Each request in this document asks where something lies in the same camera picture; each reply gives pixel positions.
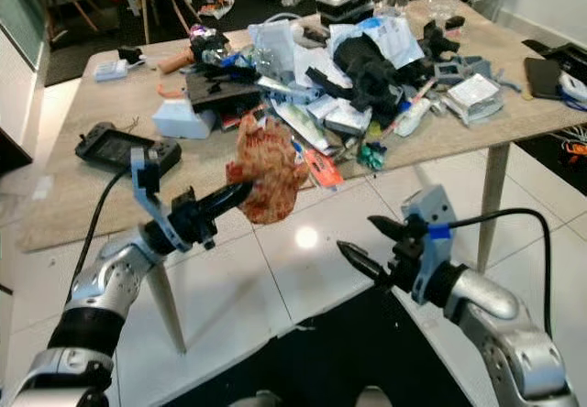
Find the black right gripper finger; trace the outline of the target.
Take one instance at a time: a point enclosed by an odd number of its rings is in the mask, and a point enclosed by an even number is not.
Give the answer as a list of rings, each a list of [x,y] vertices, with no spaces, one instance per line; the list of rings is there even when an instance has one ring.
[[[402,242],[411,238],[410,226],[407,223],[400,222],[389,217],[389,215],[369,215],[369,222],[377,228],[381,234],[393,240],[393,242]]]
[[[343,242],[343,240],[337,242],[337,248],[348,264],[363,276],[371,279],[374,285],[393,284],[390,274],[376,260],[373,260],[365,249],[357,247],[351,242]]]

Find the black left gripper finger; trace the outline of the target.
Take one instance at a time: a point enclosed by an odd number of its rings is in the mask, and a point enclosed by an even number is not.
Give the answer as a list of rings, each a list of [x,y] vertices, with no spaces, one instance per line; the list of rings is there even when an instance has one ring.
[[[203,209],[206,211],[227,211],[232,207],[239,207],[247,201],[252,190],[252,183],[231,183],[223,186],[203,198]]]
[[[247,201],[249,191],[217,191],[209,196],[209,218],[215,220]]]

